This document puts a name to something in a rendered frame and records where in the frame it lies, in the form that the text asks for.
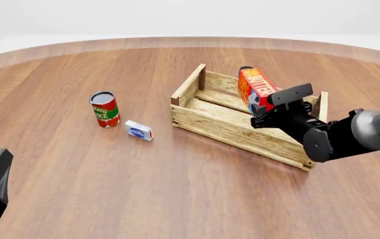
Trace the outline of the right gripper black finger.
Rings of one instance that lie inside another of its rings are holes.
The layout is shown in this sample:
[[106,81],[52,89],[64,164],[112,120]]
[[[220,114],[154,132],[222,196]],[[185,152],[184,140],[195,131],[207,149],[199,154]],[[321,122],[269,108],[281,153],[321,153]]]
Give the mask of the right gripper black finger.
[[266,106],[260,106],[257,104],[251,104],[250,110],[254,118],[259,118],[265,113],[267,113],[267,107]]

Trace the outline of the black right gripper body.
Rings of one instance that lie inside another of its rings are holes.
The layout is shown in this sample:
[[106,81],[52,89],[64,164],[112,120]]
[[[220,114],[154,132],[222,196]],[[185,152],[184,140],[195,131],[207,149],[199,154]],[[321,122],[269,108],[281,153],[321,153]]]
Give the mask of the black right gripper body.
[[295,101],[273,107],[259,118],[251,118],[251,126],[255,129],[277,128],[277,129],[296,129],[303,131],[312,129],[312,124],[307,121],[312,117],[312,104],[307,101]]

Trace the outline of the red orange butter box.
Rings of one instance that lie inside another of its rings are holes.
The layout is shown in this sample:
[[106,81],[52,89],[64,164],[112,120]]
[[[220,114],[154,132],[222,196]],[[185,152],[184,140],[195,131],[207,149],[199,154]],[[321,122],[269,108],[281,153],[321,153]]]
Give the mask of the red orange butter box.
[[252,105],[266,107],[267,111],[273,109],[274,105],[268,103],[267,97],[278,91],[260,69],[251,66],[239,69],[237,92],[252,115],[255,113]]

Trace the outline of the wooden slat tray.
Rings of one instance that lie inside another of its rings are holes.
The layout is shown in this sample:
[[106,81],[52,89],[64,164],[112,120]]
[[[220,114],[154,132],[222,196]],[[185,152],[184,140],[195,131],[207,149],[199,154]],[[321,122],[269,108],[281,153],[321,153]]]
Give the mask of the wooden slat tray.
[[237,95],[237,78],[200,64],[170,98],[173,126],[310,171],[303,146],[280,129],[254,129]]

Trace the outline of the flat plate on black stalk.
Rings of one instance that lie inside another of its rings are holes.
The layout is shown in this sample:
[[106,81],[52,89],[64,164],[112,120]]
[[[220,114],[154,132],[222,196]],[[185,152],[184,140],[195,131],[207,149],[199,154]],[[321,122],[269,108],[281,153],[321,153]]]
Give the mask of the flat plate on black stalk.
[[304,97],[310,96],[312,94],[312,85],[311,83],[307,83],[272,93],[267,97],[267,103],[274,106],[279,106],[295,101],[300,101]]

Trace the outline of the small white blue-print box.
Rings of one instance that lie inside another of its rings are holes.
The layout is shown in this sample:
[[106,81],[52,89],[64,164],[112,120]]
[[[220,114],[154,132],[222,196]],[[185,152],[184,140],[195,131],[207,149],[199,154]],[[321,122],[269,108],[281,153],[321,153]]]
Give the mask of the small white blue-print box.
[[125,127],[129,135],[144,139],[145,141],[152,141],[153,139],[153,132],[150,127],[130,120],[125,122]]

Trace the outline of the tomato sauce tin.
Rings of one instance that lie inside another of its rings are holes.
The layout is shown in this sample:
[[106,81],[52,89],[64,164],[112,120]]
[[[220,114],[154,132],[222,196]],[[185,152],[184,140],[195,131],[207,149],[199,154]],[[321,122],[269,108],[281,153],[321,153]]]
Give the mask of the tomato sauce tin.
[[89,103],[92,105],[100,127],[111,128],[121,121],[115,95],[110,91],[99,91],[91,95]]

